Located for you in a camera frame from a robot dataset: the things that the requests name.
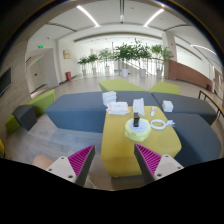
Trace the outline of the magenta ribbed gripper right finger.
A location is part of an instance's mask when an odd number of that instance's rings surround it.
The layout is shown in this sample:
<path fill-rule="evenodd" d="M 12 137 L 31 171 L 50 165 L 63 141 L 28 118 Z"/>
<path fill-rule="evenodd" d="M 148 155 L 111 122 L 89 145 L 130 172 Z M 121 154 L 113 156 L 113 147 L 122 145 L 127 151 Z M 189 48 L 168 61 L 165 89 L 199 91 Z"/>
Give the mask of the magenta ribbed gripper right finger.
<path fill-rule="evenodd" d="M 169 154 L 160 155 L 142 145 L 134 145 L 134 154 L 146 184 L 183 169 Z"/>

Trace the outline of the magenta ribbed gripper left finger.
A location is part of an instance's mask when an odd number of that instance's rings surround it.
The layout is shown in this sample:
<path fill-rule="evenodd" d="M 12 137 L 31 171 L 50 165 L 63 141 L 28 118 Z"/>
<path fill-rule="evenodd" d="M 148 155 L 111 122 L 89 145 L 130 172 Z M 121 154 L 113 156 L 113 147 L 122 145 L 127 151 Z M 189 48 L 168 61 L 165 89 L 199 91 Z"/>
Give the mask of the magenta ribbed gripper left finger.
<path fill-rule="evenodd" d="M 47 168 L 47 171 L 83 187 L 94 156 L 95 146 L 90 145 L 69 157 L 59 157 Z"/>

